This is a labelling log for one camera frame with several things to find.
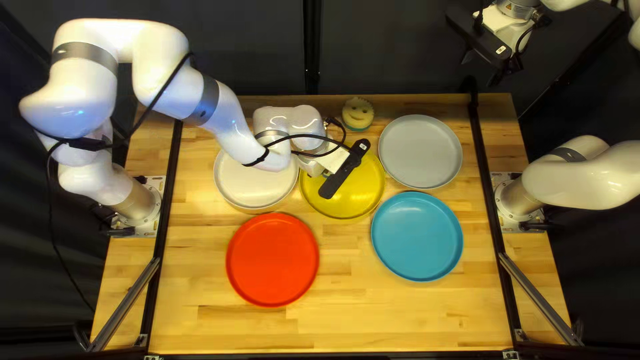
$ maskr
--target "plate rim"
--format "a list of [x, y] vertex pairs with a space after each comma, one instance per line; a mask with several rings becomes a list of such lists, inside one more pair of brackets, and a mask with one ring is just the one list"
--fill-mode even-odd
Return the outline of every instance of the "plate rim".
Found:
[[295, 176], [292, 178], [292, 182], [289, 186], [289, 190], [287, 191], [287, 193], [285, 193], [283, 196], [281, 196], [278, 200], [272, 202], [271, 204], [268, 205], [263, 205], [263, 206], [247, 206], [246, 204], [238, 204], [236, 201], [233, 201], [229, 196], [228, 193], [226, 191], [223, 191], [221, 189], [221, 185], [218, 184], [221, 180], [221, 170], [220, 170], [220, 163], [222, 162], [222, 157], [224, 157], [224, 155], [228, 155], [229, 158], [231, 160], [234, 160], [234, 158], [231, 157], [231, 155], [229, 155], [228, 152], [226, 152], [224, 149], [220, 149], [220, 151], [218, 151], [218, 155], [216, 155], [216, 159], [214, 160], [213, 163], [213, 184], [216, 187], [216, 190], [220, 193], [220, 195], [222, 195], [223, 199], [225, 199], [225, 201], [229, 204], [231, 204], [232, 206], [237, 206], [238, 208], [244, 209], [244, 210], [264, 210], [264, 209], [269, 209], [271, 206], [274, 206], [276, 204], [278, 204], [279, 202], [283, 201], [284, 199], [287, 198], [287, 196], [289, 196], [289, 194], [293, 191], [293, 189], [295, 189], [296, 184], [298, 183], [298, 171], [294, 171], [293, 173], [295, 174]]
[[[306, 229], [307, 232], [309, 233], [309, 235], [311, 236], [311, 240], [314, 242], [314, 245], [315, 245], [314, 246], [315, 269], [314, 269], [314, 272], [313, 272], [313, 276], [311, 277], [311, 279], [308, 282], [308, 284], [305, 285], [304, 289], [302, 289], [298, 294], [296, 294], [296, 296], [294, 298], [292, 298], [292, 299], [290, 299], [288, 301], [280, 302], [280, 303], [277, 303], [277, 304], [267, 304], [265, 302], [259, 302], [259, 301], [257, 301], [257, 299], [255, 297], [248, 296], [247, 292], [242, 290], [241, 287], [237, 284], [237, 281], [235, 280], [235, 277], [231, 275], [233, 273], [231, 271], [231, 266], [230, 266], [230, 254], [231, 254], [231, 251], [233, 250], [232, 243], [233, 243], [234, 239], [236, 238], [236, 234], [238, 233], [238, 231], [243, 229], [244, 226], [247, 226], [247, 228], [250, 228], [250, 227], [253, 227], [253, 226], [255, 226], [255, 225], [257, 225], [257, 224], [259, 224], [261, 222], [265, 222], [265, 221], [280, 221], [280, 222], [283, 222], [285, 220], [291, 221], [290, 219], [294, 219], [292, 222], [294, 222], [295, 225], [301, 225], [302, 228]], [[226, 252], [225, 252], [225, 273], [227, 275], [227, 280], [229, 281], [229, 284], [234, 289], [236, 294], [238, 296], [240, 296], [243, 300], [245, 300], [248, 303], [250, 303], [251, 305], [255, 305], [255, 306], [259, 306], [259, 307], [266, 307], [266, 308], [277, 308], [277, 307], [284, 307], [284, 306], [287, 306], [289, 304], [292, 304], [293, 302], [296, 302], [297, 300], [302, 298], [309, 291], [309, 289], [311, 289], [311, 286], [313, 286], [314, 282], [316, 281], [319, 269], [320, 269], [320, 248], [319, 248], [316, 236], [314, 235], [313, 231], [311, 230], [311, 228], [307, 224], [305, 224], [302, 220], [300, 220], [300, 219], [298, 219], [298, 218], [296, 218], [296, 217], [294, 217], [292, 215], [289, 215], [289, 214], [285, 214], [285, 213], [268, 213], [268, 214], [257, 215], [257, 216], [251, 217], [245, 223], [240, 225], [240, 227], [238, 227], [238, 229], [234, 232], [233, 236], [231, 237], [231, 240], [229, 240], [229, 242], [227, 243], [227, 249], [226, 249]]]
[[382, 165], [382, 161], [378, 158], [377, 155], [375, 154], [371, 154], [371, 156], [373, 157], [373, 161], [377, 164], [377, 167], [379, 170], [381, 170], [381, 182], [382, 182], [382, 187], [380, 190], [379, 195], [377, 196], [378, 200], [371, 206], [370, 209], [368, 209], [366, 212], [361, 213], [361, 214], [357, 214], [353, 217], [336, 217], [334, 215], [329, 215], [327, 214], [327, 212], [320, 210], [318, 207], [316, 207], [315, 205], [313, 205], [309, 199], [307, 198], [307, 194], [305, 193], [305, 191], [303, 190], [303, 188], [305, 187], [304, 185], [304, 180], [306, 180], [305, 174], [306, 172], [302, 169], [300, 169], [299, 175], [298, 175], [298, 183], [300, 186], [300, 193], [302, 194], [302, 198], [305, 199], [305, 202], [311, 206], [311, 208], [313, 208], [313, 210], [316, 210], [318, 213], [328, 217], [328, 218], [334, 218], [337, 220], [352, 220], [352, 219], [357, 219], [357, 218], [362, 218], [366, 215], [368, 215], [369, 213], [371, 213], [372, 211], [374, 211], [378, 205], [380, 205], [380, 202], [382, 201], [382, 197], [385, 195], [385, 188], [387, 187], [387, 180], [385, 179], [385, 174], [387, 174], [387, 171], [385, 170], [385, 167]]
[[[386, 205], [390, 200], [395, 199], [395, 198], [398, 198], [398, 197], [400, 197], [400, 196], [407, 197], [407, 196], [410, 196], [410, 195], [412, 195], [412, 196], [417, 196], [417, 197], [423, 197], [423, 199], [424, 199], [424, 200], [427, 200], [428, 202], [431, 202], [431, 203], [433, 203], [434, 201], [435, 201], [436, 203], [440, 203], [441, 205], [443, 205], [443, 206], [444, 206], [444, 208], [445, 208], [445, 209], [447, 209], [447, 210], [451, 213], [451, 215], [453, 216], [453, 218], [456, 220], [456, 221], [454, 222], [454, 225], [456, 225], [456, 230], [457, 230], [457, 231], [459, 232], [459, 234], [460, 234], [460, 236], [457, 236], [457, 238], [459, 238], [459, 239], [458, 239], [458, 241], [459, 241], [459, 243], [460, 243], [460, 253], [459, 253], [459, 254], [456, 254], [456, 255], [454, 256], [455, 260], [454, 260], [454, 261], [451, 261], [451, 265], [450, 265], [450, 266], [448, 266], [448, 267], [446, 268], [446, 270], [447, 270], [447, 271], [446, 271], [446, 272], [444, 272], [442, 275], [440, 275], [440, 276], [438, 276], [438, 277], [430, 277], [430, 278], [423, 278], [423, 279], [420, 279], [420, 280], [416, 280], [416, 278], [404, 276], [404, 275], [402, 275], [401, 273], [396, 272], [396, 271], [395, 271], [391, 266], [389, 266], [389, 265], [387, 264], [387, 262], [386, 262], [385, 260], [383, 260], [383, 258], [380, 256], [380, 253], [378, 252], [378, 249], [376, 248], [376, 243], [374, 242], [374, 231], [373, 231], [373, 227], [374, 227], [374, 224], [375, 224], [375, 222], [376, 222], [376, 218], [377, 218], [377, 216], [378, 216], [378, 213], [380, 213], [380, 211], [383, 209], [383, 207], [384, 207], [384, 206], [385, 206], [385, 205]], [[437, 198], [437, 197], [435, 197], [435, 196], [432, 196], [432, 195], [429, 195], [429, 194], [427, 194], [427, 193], [423, 193], [423, 192], [416, 192], [416, 191], [412, 191], [412, 190], [410, 190], [410, 191], [405, 191], [405, 192], [401, 192], [401, 193], [397, 193], [397, 194], [395, 194], [394, 196], [392, 196], [392, 197], [390, 197], [389, 199], [387, 199], [385, 202], [383, 202], [383, 203], [380, 205], [380, 207], [376, 210], [376, 213], [374, 214], [373, 219], [371, 220], [371, 230], [369, 231], [369, 233], [370, 233], [370, 235], [371, 235], [371, 246], [373, 246], [373, 250], [375, 251], [376, 256], [378, 257], [378, 259], [380, 260], [380, 262], [382, 263], [382, 265], [384, 265], [384, 266], [385, 266], [385, 268], [387, 268], [389, 271], [391, 271], [391, 272], [392, 272], [393, 274], [395, 274], [396, 276], [401, 277], [401, 278], [406, 279], [406, 280], [409, 280], [409, 281], [411, 281], [411, 282], [432, 282], [432, 281], [436, 281], [436, 280], [442, 279], [443, 277], [445, 277], [445, 276], [449, 275], [449, 274], [453, 271], [453, 269], [455, 269], [455, 268], [456, 268], [456, 266], [458, 265], [458, 263], [460, 262], [460, 259], [462, 258], [462, 252], [463, 252], [464, 247], [465, 247], [465, 239], [464, 239], [464, 237], [465, 237], [465, 236], [464, 236], [464, 232], [462, 231], [462, 226], [460, 225], [460, 220], [458, 220], [458, 217], [457, 217], [457, 216], [456, 216], [456, 214], [453, 212], [453, 210], [452, 210], [449, 206], [447, 206], [447, 204], [445, 204], [442, 200], [438, 199], [438, 198]]]
[[[385, 132], [396, 121], [402, 122], [402, 121], [406, 120], [406, 119], [403, 119], [403, 118], [408, 118], [408, 117], [422, 117], [423, 120], [428, 120], [428, 121], [430, 121], [430, 122], [432, 122], [434, 124], [438, 124], [438, 126], [440, 126], [442, 129], [444, 129], [444, 131], [448, 131], [449, 134], [452, 135], [452, 138], [456, 140], [457, 148], [460, 150], [460, 156], [459, 156], [460, 164], [458, 165], [458, 169], [455, 171], [453, 176], [451, 176], [446, 182], [438, 184], [436, 186], [429, 186], [429, 187], [419, 187], [419, 186], [410, 185], [410, 184], [408, 184], [408, 183], [406, 183], [404, 181], [399, 180], [393, 173], [391, 173], [391, 171], [388, 170], [387, 166], [385, 166], [385, 162], [383, 160], [382, 152], [380, 151], [380, 147], [382, 146], [383, 139], [385, 138]], [[382, 167], [385, 169], [385, 172], [387, 174], [389, 174], [389, 176], [393, 180], [396, 180], [398, 183], [401, 183], [402, 185], [408, 186], [408, 187], [410, 187], [412, 189], [418, 189], [418, 190], [437, 189], [439, 187], [445, 186], [446, 184], [449, 184], [451, 181], [453, 181], [453, 179], [456, 178], [456, 176], [458, 176], [458, 174], [460, 173], [460, 170], [462, 169], [462, 163], [464, 162], [464, 154], [463, 154], [463, 151], [462, 151], [462, 144], [460, 143], [460, 139], [458, 138], [458, 135], [456, 135], [456, 133], [447, 124], [445, 124], [443, 121], [441, 121], [439, 119], [436, 119], [436, 118], [432, 117], [431, 115], [425, 115], [425, 114], [407, 114], [407, 115], [403, 115], [401, 117], [395, 118], [392, 122], [387, 124], [387, 126], [385, 126], [385, 128], [382, 130], [382, 133], [380, 133], [380, 137], [378, 138], [378, 156], [380, 157], [380, 163], [382, 164]]]

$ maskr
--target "red plate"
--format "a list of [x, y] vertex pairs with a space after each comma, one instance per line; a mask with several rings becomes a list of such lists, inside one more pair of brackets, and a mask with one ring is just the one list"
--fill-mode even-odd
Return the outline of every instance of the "red plate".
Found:
[[271, 213], [244, 223], [227, 248], [227, 277], [238, 295], [264, 307], [298, 300], [316, 278], [319, 253], [311, 230]]

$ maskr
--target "smiley face sponge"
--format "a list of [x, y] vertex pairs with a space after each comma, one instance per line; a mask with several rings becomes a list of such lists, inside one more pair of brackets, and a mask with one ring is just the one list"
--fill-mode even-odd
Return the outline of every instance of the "smiley face sponge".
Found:
[[342, 107], [342, 120], [353, 131], [365, 131], [373, 122], [373, 106], [361, 97], [354, 97]]

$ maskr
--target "butcher block tabletop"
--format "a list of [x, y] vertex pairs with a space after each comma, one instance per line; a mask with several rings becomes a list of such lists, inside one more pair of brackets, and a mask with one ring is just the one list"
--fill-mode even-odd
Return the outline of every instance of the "butcher block tabletop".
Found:
[[[324, 117], [339, 117], [354, 95], [240, 96], [251, 124], [261, 106], [309, 104]], [[305, 352], [397, 352], [502, 350], [512, 346], [497, 263], [485, 210], [467, 113], [468, 95], [361, 95], [376, 111], [372, 126], [348, 131], [347, 142], [371, 141], [377, 153], [385, 126], [407, 114], [441, 120], [463, 150], [460, 172], [449, 184], [424, 190], [447, 204], [463, 231], [456, 268], [433, 282], [404, 280], [382, 264], [371, 244], [373, 214], [355, 220], [326, 217], [302, 197], [298, 185], [275, 209], [306, 223], [320, 251], [317, 277], [296, 302], [268, 309], [243, 300], [225, 272], [225, 254], [235, 231], [254, 215], [227, 204], [216, 189], [213, 166], [220, 150], [204, 129], [182, 130], [164, 260], [149, 351], [157, 354], [247, 354]], [[522, 171], [527, 165], [510, 94], [481, 94], [479, 114], [491, 171]], [[126, 169], [165, 175], [173, 119], [159, 113], [131, 139]], [[330, 127], [334, 138], [339, 130]], [[382, 201], [412, 190], [389, 175]], [[568, 313], [547, 235], [505, 234], [507, 254], [556, 311]], [[154, 239], [112, 238], [98, 306], [95, 336], [150, 261]], [[536, 341], [561, 343], [524, 292], [514, 284], [523, 330]], [[130, 347], [140, 333], [145, 294], [136, 302], [108, 348]]]

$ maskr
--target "light blue plate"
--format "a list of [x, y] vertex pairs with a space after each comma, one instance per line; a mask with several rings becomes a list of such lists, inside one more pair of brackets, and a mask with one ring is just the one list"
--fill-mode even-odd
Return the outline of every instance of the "light blue plate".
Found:
[[442, 201], [404, 192], [385, 201], [373, 217], [371, 240], [382, 263], [418, 282], [447, 275], [462, 255], [460, 223]]

